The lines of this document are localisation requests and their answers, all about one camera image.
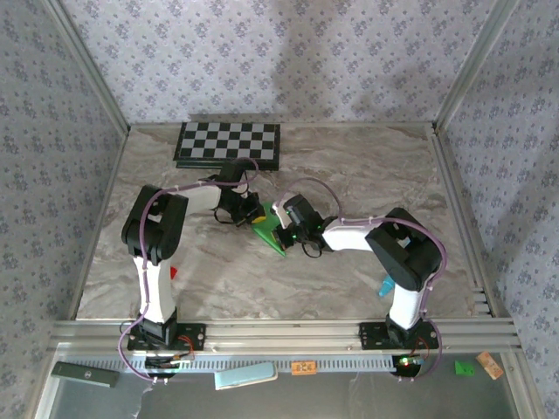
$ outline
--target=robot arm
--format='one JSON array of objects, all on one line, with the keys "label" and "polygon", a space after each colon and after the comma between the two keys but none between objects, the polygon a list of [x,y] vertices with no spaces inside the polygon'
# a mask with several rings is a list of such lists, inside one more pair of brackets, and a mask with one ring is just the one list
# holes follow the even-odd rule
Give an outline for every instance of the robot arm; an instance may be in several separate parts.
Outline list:
[{"label": "robot arm", "polygon": [[[274,231],[285,248],[302,243],[315,251],[372,251],[396,283],[394,300],[386,319],[390,339],[403,346],[421,322],[420,306],[425,284],[441,263],[437,246],[423,233],[396,223],[344,223],[336,217],[322,219],[301,195],[275,208],[281,226]],[[405,209],[387,216],[421,225]]]},{"label": "robot arm", "polygon": [[[239,182],[244,170],[227,162],[219,175],[209,180]],[[201,186],[175,194],[159,196],[149,209],[144,237],[148,251],[148,291],[143,285],[143,258],[140,247],[140,220],[148,201],[160,189],[144,186],[122,229],[121,239],[128,246],[138,270],[141,291],[140,313],[148,310],[139,325],[141,333],[155,344],[168,346],[176,335],[177,310],[171,293],[170,261],[178,248],[184,218],[204,210],[220,208],[227,211],[237,225],[257,223],[266,216],[257,193],[238,193],[232,186]]]}]

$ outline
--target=green object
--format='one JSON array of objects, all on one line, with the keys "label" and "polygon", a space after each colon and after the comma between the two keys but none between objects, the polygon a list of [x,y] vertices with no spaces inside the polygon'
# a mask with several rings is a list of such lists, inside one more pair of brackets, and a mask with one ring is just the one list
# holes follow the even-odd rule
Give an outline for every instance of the green object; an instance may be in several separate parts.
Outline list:
[{"label": "green object", "polygon": [[258,234],[266,243],[270,244],[281,256],[285,256],[286,253],[281,249],[280,244],[276,242],[272,234],[275,228],[280,225],[280,220],[278,216],[270,212],[272,203],[262,203],[262,206],[266,212],[266,220],[261,223],[251,224],[252,231]]},{"label": "green object", "polygon": [[454,371],[456,372],[456,375],[466,375],[468,377],[475,374],[473,365],[470,362],[455,361]]}]

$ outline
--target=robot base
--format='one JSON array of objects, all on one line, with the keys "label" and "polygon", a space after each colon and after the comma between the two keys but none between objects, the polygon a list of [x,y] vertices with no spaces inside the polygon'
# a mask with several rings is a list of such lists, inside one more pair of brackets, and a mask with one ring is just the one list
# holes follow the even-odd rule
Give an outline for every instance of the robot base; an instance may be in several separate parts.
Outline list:
[{"label": "robot base", "polygon": [[128,336],[129,351],[203,351],[206,337],[204,323],[179,323],[176,310],[164,324],[145,319],[132,328]]},{"label": "robot base", "polygon": [[418,321],[410,330],[403,330],[390,319],[386,321],[370,321],[359,324],[359,337],[361,338],[361,349],[438,349],[437,333],[430,323]]}]

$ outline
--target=black bracket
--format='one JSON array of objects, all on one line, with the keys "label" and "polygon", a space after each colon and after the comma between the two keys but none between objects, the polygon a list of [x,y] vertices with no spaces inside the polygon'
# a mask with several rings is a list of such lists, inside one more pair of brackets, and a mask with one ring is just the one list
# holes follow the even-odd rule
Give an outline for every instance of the black bracket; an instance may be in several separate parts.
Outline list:
[{"label": "black bracket", "polygon": [[170,352],[190,352],[190,344],[192,342],[192,351],[203,351],[206,339],[206,325],[204,323],[176,323],[176,338],[168,345],[147,339],[145,333],[141,332],[138,326],[135,326],[128,336],[127,348],[129,351],[156,351],[165,350]]},{"label": "black bracket", "polygon": [[406,341],[396,342],[389,336],[388,326],[385,321],[370,321],[359,325],[361,349],[371,351],[375,349],[438,349],[437,333],[433,326],[426,322],[418,322],[413,333]]}]

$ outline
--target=green block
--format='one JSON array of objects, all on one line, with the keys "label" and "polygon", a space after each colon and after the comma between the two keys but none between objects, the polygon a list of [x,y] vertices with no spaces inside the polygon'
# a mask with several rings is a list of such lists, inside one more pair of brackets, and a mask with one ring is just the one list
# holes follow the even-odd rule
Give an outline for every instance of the green block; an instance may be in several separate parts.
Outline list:
[{"label": "green block", "polygon": [[272,232],[275,228],[281,224],[278,216],[275,216],[270,212],[272,203],[262,203],[264,211],[266,212],[266,220],[261,223],[251,224],[252,231],[258,234],[266,243],[270,244],[281,256],[285,256],[286,253],[281,249],[281,246],[276,239],[273,237]]},{"label": "green block", "polygon": [[475,374],[473,365],[470,362],[455,361],[454,371],[456,372],[456,375],[466,375],[468,377],[471,377]]}]

